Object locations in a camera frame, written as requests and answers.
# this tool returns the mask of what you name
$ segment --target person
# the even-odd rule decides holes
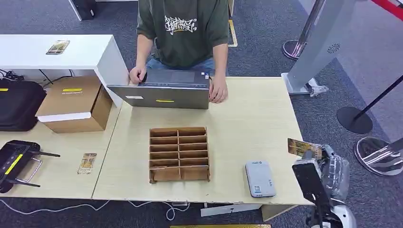
[[[130,80],[140,82],[147,68],[211,70],[209,99],[228,97],[227,0],[139,0],[136,65]],[[156,51],[147,63],[155,40]]]

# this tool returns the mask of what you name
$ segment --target graphic print on t-shirt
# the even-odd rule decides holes
[[[195,22],[197,22],[196,18],[183,20],[178,17],[173,18],[165,16],[165,29],[167,32],[170,32],[171,35],[173,35],[174,32],[179,31],[194,32],[197,30]]]

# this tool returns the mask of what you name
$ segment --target card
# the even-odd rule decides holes
[[[319,144],[303,142],[295,139],[288,139],[288,152],[291,154],[304,156],[304,153],[311,150],[314,153],[314,158],[322,159],[322,146]]]
[[[81,160],[80,167],[77,170],[77,174],[90,174],[94,165],[96,153],[85,153]]]
[[[55,44],[52,45],[52,47],[50,47],[50,49],[48,50],[48,52],[46,54],[47,55],[60,55],[67,48],[69,43],[70,43],[70,40],[58,40],[58,41],[56,41]]]

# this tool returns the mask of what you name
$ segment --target hand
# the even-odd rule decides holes
[[[135,84],[138,84],[144,78],[145,73],[147,73],[147,68],[145,67],[145,65],[144,66],[135,66],[130,71],[130,74],[129,74],[130,81],[132,81]]]
[[[225,75],[216,75],[210,83],[210,101],[221,103],[228,98],[228,88],[225,82]]]

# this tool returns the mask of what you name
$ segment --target robotic arm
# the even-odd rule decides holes
[[[356,228],[355,217],[344,203],[349,186],[348,161],[329,145],[322,151],[322,159],[307,151],[292,166],[304,198],[316,205],[306,223],[310,228]]]

